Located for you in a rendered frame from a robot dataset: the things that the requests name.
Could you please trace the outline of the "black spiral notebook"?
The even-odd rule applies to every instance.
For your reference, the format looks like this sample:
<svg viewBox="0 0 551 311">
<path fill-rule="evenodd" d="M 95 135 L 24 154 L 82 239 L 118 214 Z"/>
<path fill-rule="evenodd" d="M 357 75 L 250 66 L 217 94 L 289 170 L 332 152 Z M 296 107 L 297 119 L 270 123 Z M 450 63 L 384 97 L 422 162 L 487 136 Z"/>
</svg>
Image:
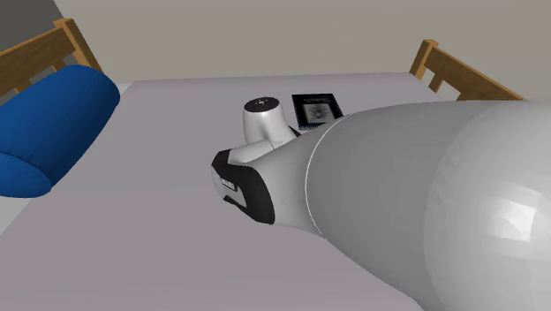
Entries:
<svg viewBox="0 0 551 311">
<path fill-rule="evenodd" d="M 292 95 L 291 99 L 301 131 L 331 123 L 343 116 L 333 94 L 300 94 Z"/>
</svg>

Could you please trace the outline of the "wooden bed with grey cover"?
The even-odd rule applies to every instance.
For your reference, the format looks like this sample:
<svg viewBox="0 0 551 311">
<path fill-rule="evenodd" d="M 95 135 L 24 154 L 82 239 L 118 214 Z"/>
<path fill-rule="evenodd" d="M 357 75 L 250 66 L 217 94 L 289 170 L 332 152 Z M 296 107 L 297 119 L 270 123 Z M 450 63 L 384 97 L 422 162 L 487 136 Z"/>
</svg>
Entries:
<svg viewBox="0 0 551 311">
<path fill-rule="evenodd" d="M 141 80 L 45 196 L 4 199 L 0 311 L 420 311 L 323 239 L 257 224 L 211 184 L 254 97 L 331 93 L 345 111 L 513 92 L 425 39 L 407 73 Z"/>
</svg>

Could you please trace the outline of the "blue pillow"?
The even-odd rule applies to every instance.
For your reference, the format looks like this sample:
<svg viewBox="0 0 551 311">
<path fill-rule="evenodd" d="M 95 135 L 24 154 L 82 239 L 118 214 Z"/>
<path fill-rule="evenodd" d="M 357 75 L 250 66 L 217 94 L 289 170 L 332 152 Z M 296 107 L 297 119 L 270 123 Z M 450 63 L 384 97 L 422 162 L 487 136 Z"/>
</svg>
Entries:
<svg viewBox="0 0 551 311">
<path fill-rule="evenodd" d="M 119 101 L 107 75 L 68 65 L 0 106 L 0 196 L 49 193 L 93 144 Z"/>
</svg>

